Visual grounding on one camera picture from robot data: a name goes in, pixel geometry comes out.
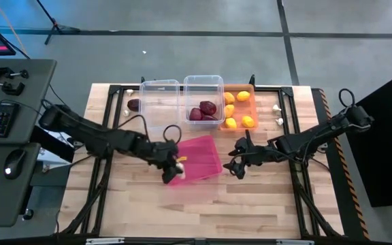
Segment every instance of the computer mouse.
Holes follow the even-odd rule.
[[[8,154],[4,164],[5,178],[8,180],[14,180],[20,175],[26,155],[27,152],[22,149],[16,149]]]

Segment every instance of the pink plastic container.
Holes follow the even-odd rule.
[[[178,157],[187,157],[187,160],[182,162],[185,178],[176,176],[169,185],[206,179],[222,172],[222,163],[211,135],[180,142],[178,150]]]

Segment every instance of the gray floor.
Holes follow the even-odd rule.
[[[276,0],[43,0],[62,24],[84,30],[281,32]],[[0,1],[16,29],[50,23],[34,0]],[[392,39],[349,38],[349,33],[392,33],[392,1],[284,0],[294,33],[346,33],[345,38],[291,38],[301,85],[322,88],[334,113],[338,90],[357,99],[392,78]],[[0,27],[7,24],[0,15]],[[5,35],[17,44],[13,35]],[[58,61],[52,84],[73,110],[83,113],[93,82],[139,82],[191,74],[218,74],[227,83],[291,84],[282,37],[54,36],[20,35],[29,55]],[[69,91],[67,87],[76,87]],[[392,207],[371,208],[344,141],[350,174],[373,240],[392,242]],[[0,238],[51,234],[62,190],[36,190],[37,217],[0,229]]]

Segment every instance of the beet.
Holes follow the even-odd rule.
[[[202,120],[217,120],[217,118],[210,115],[203,115]]]
[[[193,108],[190,111],[189,120],[202,120],[203,113],[199,108]]]
[[[139,99],[131,99],[130,101],[128,101],[127,107],[133,112],[139,112],[139,103]]]
[[[201,103],[199,104],[199,108],[205,115],[208,116],[214,115],[214,113],[216,113],[217,111],[216,105],[214,105],[214,103],[210,101],[201,101]]]

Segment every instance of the butcher block table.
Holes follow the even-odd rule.
[[[101,123],[110,84],[93,84],[84,117]],[[293,86],[299,126],[302,131],[318,124],[316,110],[309,86]],[[123,105],[138,98],[125,94]],[[116,107],[114,99],[110,113],[112,126]],[[251,132],[255,145],[267,145],[267,140],[283,135],[282,127],[272,112],[278,104],[277,93],[256,92],[255,100],[259,127]],[[291,113],[287,110],[290,131],[293,132]],[[212,135],[222,163],[228,163],[228,152],[234,150],[235,141],[244,132],[196,131],[185,125],[181,113],[182,139],[189,140]],[[123,116],[122,123],[129,117]],[[122,129],[143,132],[140,118],[132,120]],[[159,132],[149,132],[151,141],[162,140]],[[76,152],[74,161],[86,156],[85,149]],[[326,156],[317,153],[315,159],[327,164]],[[72,167],[59,214],[60,228],[64,229],[84,205],[91,180],[94,158]],[[310,161],[308,171],[314,202],[326,220],[343,234],[331,175],[323,166]],[[300,238],[293,186],[289,164],[264,163],[248,168],[243,180],[224,169],[217,178],[198,180],[184,186],[167,186],[161,181],[162,170],[148,166],[146,162],[115,152],[108,184],[100,236],[160,237],[160,238]],[[93,206],[89,231],[96,214]],[[311,230],[309,211],[304,208],[307,228]]]

